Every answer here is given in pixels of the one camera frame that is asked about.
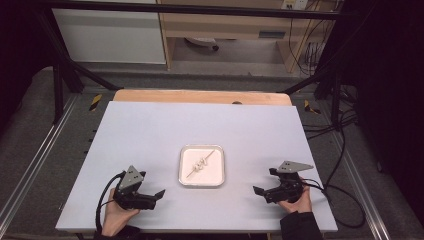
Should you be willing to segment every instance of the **wall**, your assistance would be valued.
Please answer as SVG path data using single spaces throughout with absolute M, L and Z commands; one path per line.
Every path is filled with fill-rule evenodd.
M 154 0 L 108 1 L 155 3 Z M 165 64 L 157 13 L 64 9 L 53 12 L 75 61 Z

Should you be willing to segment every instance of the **floor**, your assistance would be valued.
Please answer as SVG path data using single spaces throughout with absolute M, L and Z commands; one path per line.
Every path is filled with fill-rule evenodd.
M 275 92 L 301 81 L 307 75 L 297 71 L 287 74 L 284 64 L 272 41 L 220 40 L 219 51 L 194 46 L 184 39 L 177 42 L 174 65 L 171 70 L 145 68 L 145 66 L 119 66 L 118 69 L 104 66 L 92 66 L 93 71 L 107 80 L 126 88 L 166 88 L 166 89 L 203 89 L 233 91 Z M 82 94 L 66 94 L 74 99 L 74 108 L 67 115 L 62 129 L 52 127 L 53 87 L 52 74 L 42 71 L 34 78 L 22 106 L 12 117 L 9 127 L 0 139 L 0 206 L 3 210 L 0 219 L 12 216 L 10 222 L 2 221 L 0 232 L 3 239 L 76 239 L 75 236 L 54 229 L 60 215 L 61 206 L 66 202 L 73 182 L 78 175 L 86 151 L 90 148 L 90 139 L 101 121 L 106 104 L 113 98 L 113 92 L 102 89 L 88 79 Z M 304 125 L 328 125 L 328 101 L 316 101 L 312 95 L 315 86 L 310 85 L 291 96 L 298 107 Z M 95 111 L 88 111 L 96 94 L 102 94 L 102 100 Z M 317 111 L 305 111 L 305 100 Z M 343 104 L 342 110 L 350 108 Z M 37 152 L 49 131 L 59 131 L 52 145 L 43 153 Z M 399 193 L 395 183 L 387 174 L 378 172 L 377 163 L 369 149 L 367 140 L 361 133 L 360 124 L 345 128 L 347 150 L 344 160 L 337 170 L 333 184 L 343 187 L 355 195 L 357 182 L 349 173 L 348 160 L 358 169 L 360 179 L 366 185 L 372 203 L 383 222 L 387 236 L 373 233 L 369 216 L 367 223 L 357 229 L 339 226 L 337 233 L 327 233 L 327 239 L 424 239 L 424 230 L 417 222 L 411 209 Z M 340 134 L 330 132 L 309 140 L 311 152 L 317 164 L 321 179 L 327 179 L 340 155 Z M 34 156 L 40 156 L 41 164 L 35 165 Z M 34 175 L 27 174 L 31 167 Z M 16 188 L 20 181 L 26 180 L 27 189 Z M 20 193 L 18 199 L 10 199 L 14 193 Z M 331 193 L 333 213 L 336 218 L 349 224 L 357 224 L 361 213 L 351 199 L 336 191 Z M 10 200 L 17 207 L 10 206 Z

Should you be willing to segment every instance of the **gray carpet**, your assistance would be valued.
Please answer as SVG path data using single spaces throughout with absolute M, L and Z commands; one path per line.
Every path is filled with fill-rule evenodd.
M 154 74 L 106 74 L 104 77 L 111 82 L 127 88 L 167 88 L 167 89 L 204 89 L 204 90 L 237 90 L 274 92 L 285 89 L 295 80 L 279 78 L 246 78 L 238 77 L 193 77 L 179 75 Z M 88 82 L 91 87 L 97 84 Z M 2 191 L 0 203 L 4 204 L 9 193 L 18 183 L 20 176 L 28 166 L 29 161 L 37 151 L 43 137 L 47 134 L 53 120 L 53 96 L 51 74 L 41 72 L 34 78 L 23 106 L 13 117 L 12 122 L 3 134 L 0 142 L 0 164 L 2 175 Z M 7 234 L 24 233 L 38 236 L 69 236 L 68 233 L 54 229 L 60 215 L 59 207 L 66 202 L 79 169 L 89 150 L 90 142 L 95 136 L 104 113 L 107 101 L 113 97 L 113 92 L 104 93 L 94 112 L 88 111 L 95 93 L 80 95 L 68 123 L 57 139 L 49 157 L 38 174 L 32 188 L 18 210 L 8 228 Z M 303 124 L 325 125 L 326 120 L 321 114 L 305 112 L 304 99 L 312 103 L 314 99 L 304 90 L 305 94 L 292 96 L 293 104 L 298 107 Z M 424 231 L 402 195 L 399 193 L 389 175 L 377 171 L 375 161 L 368 149 L 366 139 L 361 134 L 360 126 L 352 125 L 346 129 L 346 142 L 355 164 L 367 183 L 370 193 L 380 211 L 383 221 L 393 239 L 424 239 Z M 331 134 L 322 135 L 309 141 L 321 180 L 324 182 L 338 159 Z M 341 166 L 332 180 L 332 184 L 353 193 L 346 172 Z M 360 221 L 360 212 L 355 204 L 346 196 L 330 192 L 333 213 L 343 222 L 356 224 Z M 372 239 L 373 235 L 367 224 L 359 229 L 350 229 L 339 225 L 336 233 L 327 233 L 328 239 Z

